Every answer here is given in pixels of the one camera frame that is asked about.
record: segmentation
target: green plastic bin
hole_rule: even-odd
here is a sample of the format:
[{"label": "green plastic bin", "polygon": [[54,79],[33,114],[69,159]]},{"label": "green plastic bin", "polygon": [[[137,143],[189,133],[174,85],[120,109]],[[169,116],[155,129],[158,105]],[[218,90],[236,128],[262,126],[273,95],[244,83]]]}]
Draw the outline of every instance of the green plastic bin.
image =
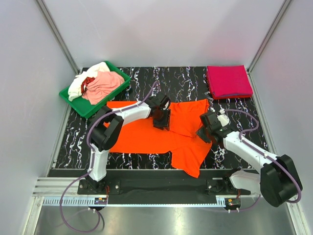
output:
[{"label": "green plastic bin", "polygon": [[121,84],[118,88],[108,94],[103,100],[99,103],[92,105],[90,104],[89,100],[86,100],[82,97],[78,97],[74,99],[72,102],[68,100],[68,89],[69,86],[66,87],[64,90],[60,91],[59,95],[62,97],[80,116],[84,118],[89,118],[93,114],[95,114],[103,105],[105,105],[109,100],[113,99],[116,95],[121,93],[125,88],[127,88],[130,84],[131,78],[111,64],[109,61],[105,61],[107,66],[109,67],[110,71],[116,72],[121,75],[125,82]]}]

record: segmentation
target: orange fabric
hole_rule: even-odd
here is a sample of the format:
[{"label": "orange fabric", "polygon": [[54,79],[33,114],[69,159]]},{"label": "orange fabric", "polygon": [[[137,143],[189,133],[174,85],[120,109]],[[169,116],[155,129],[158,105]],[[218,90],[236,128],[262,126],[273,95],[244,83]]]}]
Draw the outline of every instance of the orange fabric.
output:
[{"label": "orange fabric", "polygon": [[[131,105],[132,101],[110,101],[110,108]],[[171,103],[170,131],[153,127],[152,118],[123,126],[111,152],[166,153],[172,152],[172,166],[198,178],[200,165],[212,144],[205,143],[196,134],[201,126],[199,116],[207,111],[207,100]]]}]

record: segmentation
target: black marble tabletop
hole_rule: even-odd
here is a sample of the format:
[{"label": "black marble tabletop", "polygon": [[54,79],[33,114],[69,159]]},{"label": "black marble tabletop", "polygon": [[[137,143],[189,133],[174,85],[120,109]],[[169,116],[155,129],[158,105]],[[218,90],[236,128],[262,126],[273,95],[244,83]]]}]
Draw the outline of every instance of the black marble tabletop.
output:
[{"label": "black marble tabletop", "polygon": [[[251,98],[213,100],[208,89],[206,67],[136,67],[121,68],[131,77],[130,87],[115,100],[141,100],[150,90],[154,81],[160,86],[156,89],[169,96],[172,102],[208,99],[211,111],[239,109],[253,114],[258,119]],[[240,113],[228,113],[231,122],[239,130],[252,128],[255,123]],[[62,146],[57,159],[56,169],[85,169],[89,166],[90,150],[86,144],[87,120],[71,110]],[[268,149],[263,130],[249,133],[246,138],[258,146]],[[136,154],[110,153],[107,169],[171,169],[171,153]],[[201,165],[210,168],[251,168],[251,166],[232,152],[213,145]]]}]

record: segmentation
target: folded red cloth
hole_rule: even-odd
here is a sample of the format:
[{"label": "folded red cloth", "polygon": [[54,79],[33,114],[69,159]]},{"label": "folded red cloth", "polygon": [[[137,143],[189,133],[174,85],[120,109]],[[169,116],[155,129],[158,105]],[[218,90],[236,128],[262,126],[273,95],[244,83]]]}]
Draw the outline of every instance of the folded red cloth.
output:
[{"label": "folded red cloth", "polygon": [[246,98],[253,94],[243,65],[208,66],[207,81],[214,99]]}]

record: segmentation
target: metal floor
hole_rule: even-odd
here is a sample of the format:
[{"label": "metal floor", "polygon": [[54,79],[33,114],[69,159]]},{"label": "metal floor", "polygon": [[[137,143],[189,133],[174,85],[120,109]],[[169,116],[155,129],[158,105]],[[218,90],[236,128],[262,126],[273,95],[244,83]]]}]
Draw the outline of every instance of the metal floor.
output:
[{"label": "metal floor", "polygon": [[[242,208],[253,203],[243,198]],[[70,219],[82,207],[64,207],[69,224],[80,230],[89,230],[97,216],[86,211]],[[101,210],[105,220],[95,235],[295,235],[287,205],[270,206],[264,199],[250,211],[228,214],[221,208],[139,208],[107,207]],[[36,235],[73,235],[62,223],[59,207],[43,206]]]}]

